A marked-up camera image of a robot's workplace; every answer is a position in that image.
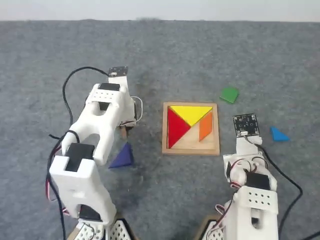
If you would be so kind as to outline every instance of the dark blue triangle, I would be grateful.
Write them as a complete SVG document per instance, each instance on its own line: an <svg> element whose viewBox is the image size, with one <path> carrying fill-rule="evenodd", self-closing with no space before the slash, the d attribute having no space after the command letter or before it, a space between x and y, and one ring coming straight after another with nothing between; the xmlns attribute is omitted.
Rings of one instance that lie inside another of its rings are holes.
<svg viewBox="0 0 320 240"><path fill-rule="evenodd" d="M132 153L131 145L127 142L113 162L110 164L109 169L130 166L134 163L134 155Z"/></svg>
<svg viewBox="0 0 320 240"><path fill-rule="evenodd" d="M274 126L270 127L270 131L271 131L273 140L276 142L285 142L290 140L290 138L287 135L280 132L278 128Z"/></svg>

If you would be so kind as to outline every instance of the circuit board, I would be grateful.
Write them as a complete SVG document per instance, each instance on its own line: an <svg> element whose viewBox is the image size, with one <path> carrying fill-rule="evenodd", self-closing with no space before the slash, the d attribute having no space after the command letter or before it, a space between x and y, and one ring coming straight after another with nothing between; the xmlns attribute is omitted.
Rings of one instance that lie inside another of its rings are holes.
<svg viewBox="0 0 320 240"><path fill-rule="evenodd" d="M254 113L235 115L233 116L233 123L237 138L259 135L257 117Z"/></svg>

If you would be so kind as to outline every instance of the black cable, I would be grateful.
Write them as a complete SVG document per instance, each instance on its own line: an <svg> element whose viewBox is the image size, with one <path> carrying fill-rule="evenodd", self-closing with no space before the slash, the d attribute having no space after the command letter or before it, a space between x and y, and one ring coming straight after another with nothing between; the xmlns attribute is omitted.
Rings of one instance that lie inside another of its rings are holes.
<svg viewBox="0 0 320 240"><path fill-rule="evenodd" d="M312 234L310 236L307 236L307 237L305 237L305 238L303 238L301 240L311 240L311 239L314 239L314 238L319 237L319 236L320 236L320 231L317 231L314 234Z"/></svg>
<svg viewBox="0 0 320 240"><path fill-rule="evenodd" d="M106 73L105 71L99 69L99 68L96 68L96 67L93 67L93 66L83 66L83 67L80 67L80 68L77 68L76 70L73 70L69 76L65 79L63 85L62 85L62 98L63 98L63 101L64 101L64 104L65 104L65 107L69 113L69 116L70 116L70 120L69 120L69 126L71 126L73 123L74 123L74 116L72 114L72 111L71 111L71 108L68 104L68 101L67 101L67 97L66 97L66 86L67 86L67 83L69 81L69 79L72 77L73 74L81 71L81 70L85 70L85 69L91 69L91 70L95 70L103 75L106 75L109 77L109 74ZM49 134L49 137L53 138L53 139L59 139L58 136L54 136L52 134Z"/></svg>
<svg viewBox="0 0 320 240"><path fill-rule="evenodd" d="M47 166L46 166L46 180L49 182L49 185L55 195L55 198L58 202L58 206L59 206L59 213L60 213L60 222L61 222L61 227L62 227L62 236L63 236L63 240L66 240L66 227L65 227L65 219L64 219L64 213L63 213L63 207L62 207L62 202L59 196L59 193L55 187L55 185L52 182L52 178L50 175L50 166L52 164L56 149L58 148L58 146L60 145L60 143L62 142L62 140L64 139L64 137L66 136L67 133L72 133L74 134L76 141L79 143L80 139L78 134L75 131L72 130L68 130L65 134L63 134L62 137L60 137L58 139L58 141L56 142L56 144L54 145L54 147L52 148L49 157L48 157L48 162L47 162Z"/></svg>
<svg viewBox="0 0 320 240"><path fill-rule="evenodd" d="M268 161L271 163L271 165L284 177L286 178L290 183L292 183L298 190L299 190L299 195L291 202L291 204L288 206L288 208L286 209L286 211L284 212L284 215L280 221L279 224L279 228L278 228L278 236L279 239L281 238L281 234L282 234L282 230L284 228L284 224L286 219L288 218L288 215L290 213L290 211L292 210L292 208L294 207L294 205L297 203L297 201L302 197L302 195L304 194L303 189L301 188L301 186L299 186L295 181L293 181L290 177L288 177L270 158L269 154L267 153L267 151L258 144L255 144L251 141L248 140L248 137L244 137L249 143L255 145L258 149L262 150L262 152L264 153L265 157L268 159Z"/></svg>

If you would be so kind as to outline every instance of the red triangle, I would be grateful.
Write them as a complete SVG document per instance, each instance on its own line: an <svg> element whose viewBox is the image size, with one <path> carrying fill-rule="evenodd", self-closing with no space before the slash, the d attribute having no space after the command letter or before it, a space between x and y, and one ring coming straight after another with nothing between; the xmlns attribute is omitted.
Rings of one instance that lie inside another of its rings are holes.
<svg viewBox="0 0 320 240"><path fill-rule="evenodd" d="M172 146L190 129L180 116L168 107L168 148Z"/></svg>

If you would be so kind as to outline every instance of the white wall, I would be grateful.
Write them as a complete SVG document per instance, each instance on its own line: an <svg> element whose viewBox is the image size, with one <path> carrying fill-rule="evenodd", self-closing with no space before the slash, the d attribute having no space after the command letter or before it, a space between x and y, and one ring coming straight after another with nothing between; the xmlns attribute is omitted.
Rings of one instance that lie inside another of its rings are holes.
<svg viewBox="0 0 320 240"><path fill-rule="evenodd" d="M320 22L320 0L0 0L0 20Z"/></svg>

